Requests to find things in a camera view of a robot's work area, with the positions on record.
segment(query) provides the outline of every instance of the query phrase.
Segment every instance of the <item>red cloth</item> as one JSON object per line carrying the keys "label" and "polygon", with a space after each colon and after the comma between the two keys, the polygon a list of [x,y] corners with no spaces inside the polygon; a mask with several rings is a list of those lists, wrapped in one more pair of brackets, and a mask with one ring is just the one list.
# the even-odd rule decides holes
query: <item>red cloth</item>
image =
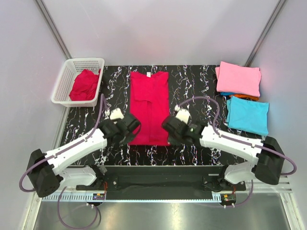
{"label": "red cloth", "polygon": [[69,97],[72,101],[90,101],[94,99],[99,75],[95,75],[90,70],[83,70],[72,86]]}
{"label": "red cloth", "polygon": [[130,145],[166,146],[168,133],[162,122],[169,116],[168,73],[147,77],[131,73],[130,112],[141,122],[141,130]]}

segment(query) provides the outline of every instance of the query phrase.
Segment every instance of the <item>red t-shirt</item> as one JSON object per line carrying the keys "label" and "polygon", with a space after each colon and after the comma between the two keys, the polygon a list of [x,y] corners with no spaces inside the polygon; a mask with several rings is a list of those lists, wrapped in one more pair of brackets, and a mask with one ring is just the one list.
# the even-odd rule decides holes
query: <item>red t-shirt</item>
{"label": "red t-shirt", "polygon": [[131,73],[130,112],[141,122],[141,130],[130,145],[169,145],[162,122],[169,116],[168,73],[147,77]]}

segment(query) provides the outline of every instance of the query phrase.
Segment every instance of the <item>pink cloth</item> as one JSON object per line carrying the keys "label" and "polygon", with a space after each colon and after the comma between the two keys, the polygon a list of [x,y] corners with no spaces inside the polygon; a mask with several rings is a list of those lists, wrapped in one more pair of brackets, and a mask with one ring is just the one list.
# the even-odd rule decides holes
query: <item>pink cloth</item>
{"label": "pink cloth", "polygon": [[260,97],[259,84],[261,73],[259,68],[241,67],[221,62],[215,68],[218,92],[235,92]]}
{"label": "pink cloth", "polygon": [[169,145],[162,122],[169,116],[168,73],[147,77],[131,73],[130,112],[141,122],[141,130],[130,145]]}

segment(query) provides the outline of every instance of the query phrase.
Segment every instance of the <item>stack of folded clothes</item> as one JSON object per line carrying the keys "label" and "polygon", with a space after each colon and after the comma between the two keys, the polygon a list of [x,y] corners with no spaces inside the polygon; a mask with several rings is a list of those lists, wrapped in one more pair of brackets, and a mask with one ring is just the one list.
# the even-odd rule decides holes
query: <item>stack of folded clothes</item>
{"label": "stack of folded clothes", "polygon": [[259,68],[241,67],[222,61],[215,71],[218,79],[216,89],[221,95],[250,98],[255,101],[259,99]]}
{"label": "stack of folded clothes", "polygon": [[257,102],[260,97],[261,80],[259,68],[221,62],[220,67],[216,67],[215,71],[218,79],[217,91],[223,96],[230,97],[227,100],[228,127],[267,136],[269,103]]}

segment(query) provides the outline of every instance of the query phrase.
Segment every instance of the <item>silver metal floor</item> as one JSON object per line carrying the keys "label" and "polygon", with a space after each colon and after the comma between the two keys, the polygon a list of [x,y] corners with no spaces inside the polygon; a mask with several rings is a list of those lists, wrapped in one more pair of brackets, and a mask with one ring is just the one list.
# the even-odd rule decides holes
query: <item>silver metal floor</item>
{"label": "silver metal floor", "polygon": [[[246,194],[237,194],[244,200]],[[61,216],[73,227],[84,227],[94,211],[82,203],[61,202]],[[236,208],[216,208],[216,204],[105,203],[99,206],[101,221],[96,230],[289,230],[278,194],[253,194],[250,201]],[[56,202],[42,202],[35,230],[65,230],[57,217]]]}

